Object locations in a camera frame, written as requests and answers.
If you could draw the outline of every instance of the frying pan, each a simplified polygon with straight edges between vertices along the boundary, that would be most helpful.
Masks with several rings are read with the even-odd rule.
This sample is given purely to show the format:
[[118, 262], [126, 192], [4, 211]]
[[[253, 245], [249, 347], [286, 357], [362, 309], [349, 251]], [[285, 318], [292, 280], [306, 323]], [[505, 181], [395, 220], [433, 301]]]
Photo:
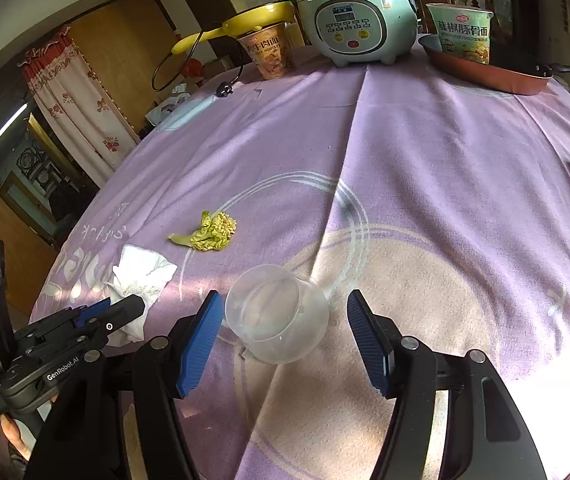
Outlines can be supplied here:
[[437, 34], [418, 39], [432, 64], [459, 79], [511, 94], [534, 95], [556, 74], [570, 73], [570, 66], [544, 64], [513, 47], [492, 41], [489, 64], [450, 56], [442, 51]]

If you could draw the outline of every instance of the wooden door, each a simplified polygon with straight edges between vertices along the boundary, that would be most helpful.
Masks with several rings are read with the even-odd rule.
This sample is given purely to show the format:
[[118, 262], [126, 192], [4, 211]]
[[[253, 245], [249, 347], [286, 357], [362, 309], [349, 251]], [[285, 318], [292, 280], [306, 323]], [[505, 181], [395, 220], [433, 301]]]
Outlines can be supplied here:
[[0, 240], [4, 242], [7, 301], [29, 315], [57, 253], [20, 220], [1, 198]]
[[[115, 0], [74, 20], [69, 32], [89, 66], [138, 132], [145, 114], [171, 92], [151, 87], [152, 74], [176, 43], [156, 0]], [[174, 76], [185, 55], [172, 56], [159, 70], [156, 87]]]

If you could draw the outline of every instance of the person's hand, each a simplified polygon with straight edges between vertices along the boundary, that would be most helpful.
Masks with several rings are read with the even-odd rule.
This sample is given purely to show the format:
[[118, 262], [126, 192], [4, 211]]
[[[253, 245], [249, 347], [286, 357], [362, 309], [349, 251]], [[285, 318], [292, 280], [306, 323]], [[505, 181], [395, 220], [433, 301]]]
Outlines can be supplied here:
[[16, 451], [18, 451], [25, 460], [29, 460], [31, 457], [30, 448], [25, 446], [25, 443], [20, 438], [20, 429], [14, 420], [3, 413], [0, 416], [0, 427], [5, 438], [16, 448]]

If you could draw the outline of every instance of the rice cooker control panel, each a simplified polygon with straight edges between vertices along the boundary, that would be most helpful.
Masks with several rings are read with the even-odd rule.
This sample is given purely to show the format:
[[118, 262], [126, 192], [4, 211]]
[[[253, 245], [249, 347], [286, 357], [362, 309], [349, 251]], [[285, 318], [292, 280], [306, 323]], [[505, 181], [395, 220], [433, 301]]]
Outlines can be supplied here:
[[386, 38], [385, 20], [374, 5], [359, 2], [328, 2], [316, 13], [318, 36], [334, 52], [372, 52]]

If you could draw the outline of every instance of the blue gripper pad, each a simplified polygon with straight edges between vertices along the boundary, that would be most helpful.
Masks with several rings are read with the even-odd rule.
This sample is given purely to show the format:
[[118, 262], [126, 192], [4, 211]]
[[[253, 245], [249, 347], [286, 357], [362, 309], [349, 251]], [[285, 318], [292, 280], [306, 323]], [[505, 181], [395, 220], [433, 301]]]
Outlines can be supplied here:
[[369, 381], [386, 397], [389, 391], [389, 355], [393, 349], [359, 290], [352, 290], [347, 298], [347, 319]]
[[180, 374], [176, 387], [183, 397], [186, 397], [200, 382], [216, 334], [223, 321], [223, 298], [217, 292], [210, 294], [200, 309], [204, 309], [204, 312], [202, 316], [199, 316], [200, 312], [196, 315], [200, 317], [200, 321], [189, 335], [180, 358]]
[[110, 298], [105, 298], [104, 300], [100, 300], [98, 303], [94, 303], [92, 306], [87, 307], [80, 313], [80, 316], [78, 316], [78, 318], [76, 318], [74, 321], [74, 325], [76, 328], [83, 326], [87, 320], [92, 317], [96, 317], [97, 314], [100, 314], [103, 310], [108, 309], [110, 306]]

